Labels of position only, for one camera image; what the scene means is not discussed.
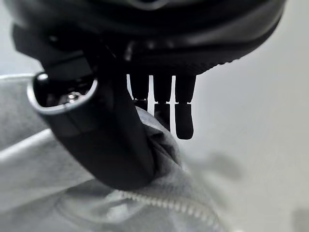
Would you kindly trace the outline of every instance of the zipper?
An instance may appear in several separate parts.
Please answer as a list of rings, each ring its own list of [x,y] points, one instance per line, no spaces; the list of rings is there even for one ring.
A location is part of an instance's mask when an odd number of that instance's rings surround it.
[[[178,213],[200,219],[207,224],[212,232],[225,232],[215,212],[200,203],[186,198],[150,197],[139,193],[119,191],[124,198],[131,199],[146,205],[169,209]]]

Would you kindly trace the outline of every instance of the gray fabric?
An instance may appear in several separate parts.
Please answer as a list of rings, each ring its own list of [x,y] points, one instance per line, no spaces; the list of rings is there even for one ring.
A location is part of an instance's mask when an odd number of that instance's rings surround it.
[[[31,111],[25,100],[26,80],[0,80],[0,122],[5,124],[0,128],[0,232],[221,231],[216,221],[209,224],[127,199],[93,179]],[[159,170],[156,179],[136,193],[185,199],[211,212],[206,194],[182,170],[171,134],[146,111],[138,113]]]

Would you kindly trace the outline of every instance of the white wall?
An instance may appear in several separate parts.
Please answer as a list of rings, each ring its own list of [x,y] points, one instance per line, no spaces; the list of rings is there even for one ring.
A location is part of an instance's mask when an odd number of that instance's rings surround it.
[[[232,231],[309,231],[308,10],[290,0],[263,46],[197,79],[195,135],[179,144]],[[9,24],[0,5],[0,74],[39,70],[14,52]]]

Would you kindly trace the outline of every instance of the metal screw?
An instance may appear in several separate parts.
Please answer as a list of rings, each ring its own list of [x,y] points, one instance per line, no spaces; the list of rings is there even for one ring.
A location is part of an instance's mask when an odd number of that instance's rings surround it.
[[[80,92],[71,92],[68,94],[67,97],[67,101],[69,103],[74,103],[75,101],[77,101],[80,97],[82,96],[82,94]]]

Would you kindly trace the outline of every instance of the black plastic mount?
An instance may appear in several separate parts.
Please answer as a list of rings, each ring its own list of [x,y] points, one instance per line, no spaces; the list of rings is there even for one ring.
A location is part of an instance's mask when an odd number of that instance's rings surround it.
[[[19,27],[14,40],[18,51],[42,62],[45,72],[34,77],[28,98],[72,156],[112,188],[148,185],[156,171],[152,146],[105,46],[58,51]]]

